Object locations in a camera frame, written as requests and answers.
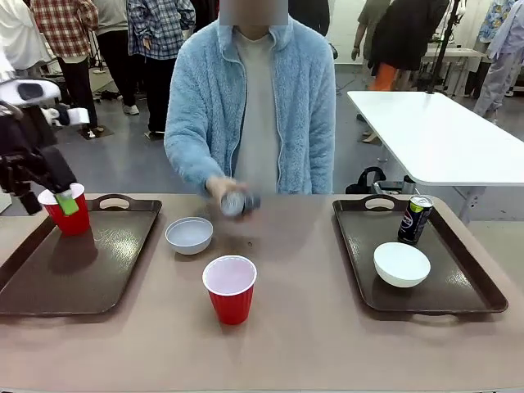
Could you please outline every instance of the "red plaid shirt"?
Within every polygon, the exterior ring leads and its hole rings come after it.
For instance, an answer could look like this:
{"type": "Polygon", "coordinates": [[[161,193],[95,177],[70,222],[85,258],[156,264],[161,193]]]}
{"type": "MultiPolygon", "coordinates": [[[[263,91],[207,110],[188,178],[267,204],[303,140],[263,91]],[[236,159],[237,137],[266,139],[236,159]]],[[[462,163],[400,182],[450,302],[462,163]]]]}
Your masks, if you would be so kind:
{"type": "Polygon", "coordinates": [[[89,54],[87,30],[98,26],[91,0],[32,0],[34,19],[58,57],[89,54]]]}

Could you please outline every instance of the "brown table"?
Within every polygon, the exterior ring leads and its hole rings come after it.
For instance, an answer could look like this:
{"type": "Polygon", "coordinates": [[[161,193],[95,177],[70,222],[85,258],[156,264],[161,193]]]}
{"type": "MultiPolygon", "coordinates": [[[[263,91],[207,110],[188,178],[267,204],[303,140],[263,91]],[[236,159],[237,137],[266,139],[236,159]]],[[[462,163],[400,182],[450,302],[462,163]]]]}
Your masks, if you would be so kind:
{"type": "MultiPolygon", "coordinates": [[[[0,386],[41,391],[487,391],[524,386],[524,297],[441,201],[442,215],[509,301],[488,319],[373,313],[355,290],[332,201],[274,196],[245,224],[197,196],[164,207],[120,306],[77,318],[0,318],[0,386]],[[215,238],[175,255],[166,226],[211,217],[215,238]],[[259,270],[251,315],[218,324],[201,274],[219,255],[259,270]]],[[[0,219],[2,260],[43,219],[0,219]]]]}

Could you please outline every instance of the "can in hand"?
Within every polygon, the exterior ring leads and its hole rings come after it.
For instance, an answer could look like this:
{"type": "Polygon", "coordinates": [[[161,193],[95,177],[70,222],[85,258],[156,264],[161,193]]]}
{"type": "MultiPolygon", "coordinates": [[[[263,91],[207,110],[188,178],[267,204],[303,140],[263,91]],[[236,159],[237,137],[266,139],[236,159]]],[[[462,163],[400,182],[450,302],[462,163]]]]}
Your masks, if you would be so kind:
{"type": "Polygon", "coordinates": [[[220,202],[222,214],[231,219],[259,208],[260,197],[250,192],[228,192],[220,202]]]}
{"type": "Polygon", "coordinates": [[[412,196],[400,223],[399,240],[410,245],[417,244],[432,210],[433,201],[427,196],[412,196]]]}

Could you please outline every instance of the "red cup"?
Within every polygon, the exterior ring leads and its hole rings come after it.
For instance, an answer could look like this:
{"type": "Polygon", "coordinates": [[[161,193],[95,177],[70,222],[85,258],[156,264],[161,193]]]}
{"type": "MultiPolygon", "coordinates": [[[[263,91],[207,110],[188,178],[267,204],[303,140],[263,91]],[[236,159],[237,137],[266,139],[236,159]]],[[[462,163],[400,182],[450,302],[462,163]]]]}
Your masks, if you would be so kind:
{"type": "Polygon", "coordinates": [[[221,256],[206,266],[202,281],[221,323],[238,325],[247,319],[255,280],[256,267],[243,256],[221,256]]]}
{"type": "Polygon", "coordinates": [[[72,183],[71,191],[79,210],[72,215],[64,215],[55,197],[49,190],[43,190],[38,195],[38,202],[46,208],[55,224],[66,236],[80,235],[89,229],[88,205],[85,201],[84,186],[72,183]]]}

